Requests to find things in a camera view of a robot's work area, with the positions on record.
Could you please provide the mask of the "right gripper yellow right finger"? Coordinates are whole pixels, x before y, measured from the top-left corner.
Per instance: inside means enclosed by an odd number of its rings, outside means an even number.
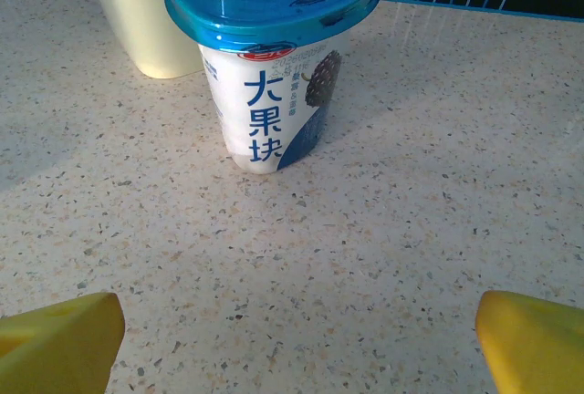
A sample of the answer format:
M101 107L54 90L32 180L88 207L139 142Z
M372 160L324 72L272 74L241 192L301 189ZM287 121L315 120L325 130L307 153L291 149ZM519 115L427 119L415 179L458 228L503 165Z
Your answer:
M498 392L583 391L581 308L489 290L475 332Z

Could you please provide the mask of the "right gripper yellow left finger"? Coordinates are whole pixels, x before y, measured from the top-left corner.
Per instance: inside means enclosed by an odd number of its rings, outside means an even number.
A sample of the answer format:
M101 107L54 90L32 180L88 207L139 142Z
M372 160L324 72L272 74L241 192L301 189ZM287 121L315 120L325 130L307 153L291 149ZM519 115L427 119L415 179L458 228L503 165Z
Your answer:
M125 333L114 293L1 319L3 393L103 393Z

